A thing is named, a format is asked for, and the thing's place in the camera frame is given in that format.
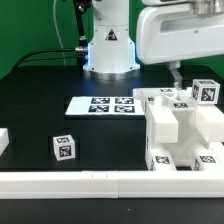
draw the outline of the printed marker sheet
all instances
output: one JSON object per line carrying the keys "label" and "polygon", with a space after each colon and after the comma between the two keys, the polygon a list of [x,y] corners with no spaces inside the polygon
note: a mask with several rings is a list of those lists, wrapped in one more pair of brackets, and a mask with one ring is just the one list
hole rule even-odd
{"label": "printed marker sheet", "polygon": [[144,115],[133,97],[73,97],[66,115]]}

